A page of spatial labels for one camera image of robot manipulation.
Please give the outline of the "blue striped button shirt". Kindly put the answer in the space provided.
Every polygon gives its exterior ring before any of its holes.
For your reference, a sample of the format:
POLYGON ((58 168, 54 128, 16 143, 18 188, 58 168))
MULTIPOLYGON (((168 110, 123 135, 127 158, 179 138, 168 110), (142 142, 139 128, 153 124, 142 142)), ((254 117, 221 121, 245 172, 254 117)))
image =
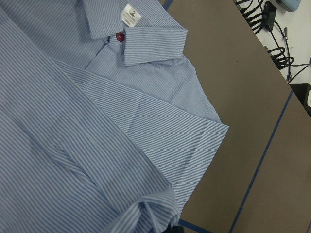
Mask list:
POLYGON ((162 233, 228 127, 156 0, 0 3, 0 230, 162 233))

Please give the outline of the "brown paper table cover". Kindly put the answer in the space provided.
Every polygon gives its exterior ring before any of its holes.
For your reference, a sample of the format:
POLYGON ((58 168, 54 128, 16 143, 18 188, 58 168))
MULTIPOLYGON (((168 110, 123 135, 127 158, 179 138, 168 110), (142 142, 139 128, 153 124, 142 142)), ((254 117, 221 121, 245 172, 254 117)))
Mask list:
POLYGON ((230 0, 164 0, 229 126, 185 205, 187 233, 308 233, 311 119, 230 0))

